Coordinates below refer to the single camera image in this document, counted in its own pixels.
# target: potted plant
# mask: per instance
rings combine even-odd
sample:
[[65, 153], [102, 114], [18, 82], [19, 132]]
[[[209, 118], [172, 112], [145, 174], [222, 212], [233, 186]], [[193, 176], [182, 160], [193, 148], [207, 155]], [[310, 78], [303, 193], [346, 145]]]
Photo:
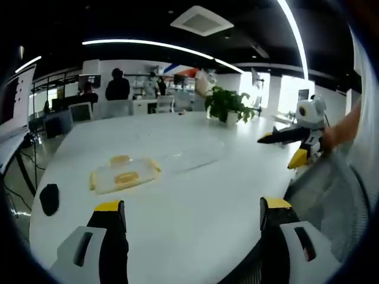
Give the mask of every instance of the potted plant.
[[217, 117], [221, 122], [230, 125], [243, 119], [246, 123], [248, 119], [254, 117], [254, 110], [243, 105], [242, 99], [250, 96], [242, 93], [241, 96], [235, 91], [224, 90], [215, 86], [211, 90], [212, 95], [205, 99], [205, 109], [210, 108], [211, 117]]

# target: black ceiling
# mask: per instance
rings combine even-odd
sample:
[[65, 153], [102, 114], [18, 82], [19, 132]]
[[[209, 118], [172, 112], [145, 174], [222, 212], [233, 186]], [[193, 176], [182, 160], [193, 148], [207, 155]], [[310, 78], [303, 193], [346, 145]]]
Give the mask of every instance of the black ceiling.
[[[353, 49], [346, 22], [325, 1], [287, 2], [303, 38], [309, 69], [339, 78], [350, 72]], [[81, 45], [85, 40], [134, 38], [194, 49], [228, 63], [301, 66], [295, 38], [276, 0], [97, 3], [100, 4], [33, 3], [18, 9], [18, 21], [13, 28], [25, 47], [24, 60], [42, 55], [37, 68], [39, 75], [81, 66], [83, 60], [96, 58], [157, 60], [190, 66], [209, 61], [181, 51], [140, 44]], [[170, 26], [193, 5], [219, 14], [235, 27], [202, 37]], [[262, 58], [254, 46], [264, 50], [269, 58]]]

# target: ceiling light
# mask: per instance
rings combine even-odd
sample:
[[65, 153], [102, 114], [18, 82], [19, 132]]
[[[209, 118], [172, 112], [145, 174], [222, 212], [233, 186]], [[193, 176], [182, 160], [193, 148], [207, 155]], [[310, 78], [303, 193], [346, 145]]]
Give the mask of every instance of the ceiling light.
[[150, 44], [152, 46], [162, 46], [162, 47], [168, 47], [169, 49], [177, 49], [181, 50], [184, 52], [196, 54], [202, 57], [205, 57], [206, 59], [213, 59], [213, 57], [206, 55], [204, 53], [191, 50], [191, 49], [186, 49], [184, 47], [180, 46], [173, 46], [172, 44], [166, 44], [166, 43], [157, 43], [155, 41], [149, 41], [149, 40], [90, 40], [90, 41], [84, 41], [82, 44], [84, 46], [89, 45], [89, 44], [99, 44], [99, 43], [140, 43], [140, 44]]
[[157, 43], [156, 41], [149, 41], [149, 40], [89, 40], [89, 41], [83, 41], [82, 44], [84, 46], [87, 46], [89, 44], [101, 44], [101, 43], [139, 43], [139, 44], [150, 44], [152, 46], [162, 46], [162, 47], [167, 47], [169, 49], [177, 49], [177, 50], [180, 50], [180, 51], [184, 51], [184, 52], [188, 52], [188, 53], [192, 53], [192, 54], [195, 54], [195, 55], [199, 55], [201, 57], [205, 57], [206, 59], [210, 59], [210, 60], [215, 60], [216, 62], [222, 64], [222, 65], [225, 65], [226, 67], [229, 67], [239, 73], [244, 73], [243, 70], [237, 68], [236, 66], [233, 66], [229, 63], [226, 63], [225, 61], [222, 61], [220, 59], [216, 59], [216, 58], [213, 58], [212, 56], [209, 56], [209, 55], [206, 55], [204, 53], [201, 53], [201, 52], [198, 52], [198, 51], [195, 51], [195, 50], [191, 50], [191, 49], [186, 49], [184, 47], [180, 47], [180, 46], [173, 46], [172, 44], [166, 44], [166, 43]]
[[36, 57], [35, 59], [32, 59], [30, 60], [29, 62], [25, 63], [24, 65], [22, 65], [20, 68], [18, 68], [15, 73], [18, 73], [20, 72], [21, 70], [23, 70], [23, 68], [29, 66], [30, 64], [33, 64], [34, 62], [36, 62], [37, 60], [40, 60], [42, 57], [41, 56], [38, 56]]
[[229, 67], [229, 68], [231, 68], [231, 69], [233, 69], [233, 70], [235, 70], [235, 71], [237, 71], [237, 72], [239, 72], [239, 73], [244, 73], [244, 72], [245, 72], [245, 71], [243, 71], [243, 70], [237, 68], [236, 66], [231, 65], [231, 64], [229, 64], [229, 63], [226, 63], [225, 61], [222, 61], [222, 60], [220, 60], [220, 59], [215, 58], [215, 61], [216, 61], [217, 63], [220, 63], [220, 64], [222, 64], [222, 65], [225, 65], [226, 67]]
[[301, 35], [298, 30], [295, 18], [285, 0], [278, 0], [280, 7], [282, 8], [285, 16], [287, 17], [288, 22], [290, 23], [292, 32], [294, 33], [295, 40], [297, 43], [298, 52], [300, 53], [301, 64], [303, 65], [304, 79], [308, 80], [308, 65], [306, 59], [306, 51], [304, 49], [303, 41], [301, 40]]

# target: floor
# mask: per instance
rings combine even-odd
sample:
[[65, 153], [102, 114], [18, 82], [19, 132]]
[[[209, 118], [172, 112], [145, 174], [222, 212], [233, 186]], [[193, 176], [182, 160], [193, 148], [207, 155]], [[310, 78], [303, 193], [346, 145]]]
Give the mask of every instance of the floor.
[[[36, 144], [36, 160], [39, 167], [43, 169], [46, 168], [46, 166], [48, 165], [49, 161], [55, 154], [56, 150], [58, 149], [59, 145], [61, 144], [64, 138], [64, 135], [60, 135], [51, 139], [46, 139], [43, 136], [39, 138], [38, 143]], [[34, 187], [37, 188], [34, 163], [31, 161], [29, 157], [26, 156], [28, 155], [34, 159], [34, 147], [32, 146], [27, 149], [21, 149], [21, 152], [23, 153], [21, 154], [21, 156], [23, 158], [23, 162], [25, 164], [25, 168], [30, 177], [30, 180], [33, 183]], [[43, 176], [43, 173], [44, 170], [37, 168], [37, 185], [39, 184]], [[11, 191], [22, 196], [23, 200], [27, 204], [26, 206], [19, 196], [13, 194], [9, 190], [6, 191], [9, 207], [11, 208], [11, 212], [13, 213], [14, 221], [17, 225], [17, 228], [19, 229], [21, 238], [26, 243], [28, 243], [29, 220], [31, 214], [30, 208], [33, 204], [34, 197], [32, 196], [27, 184], [25, 183], [25, 180], [23, 179], [20, 167], [18, 166], [16, 159], [12, 161], [5, 175], [4, 183], [5, 186], [9, 188]]]

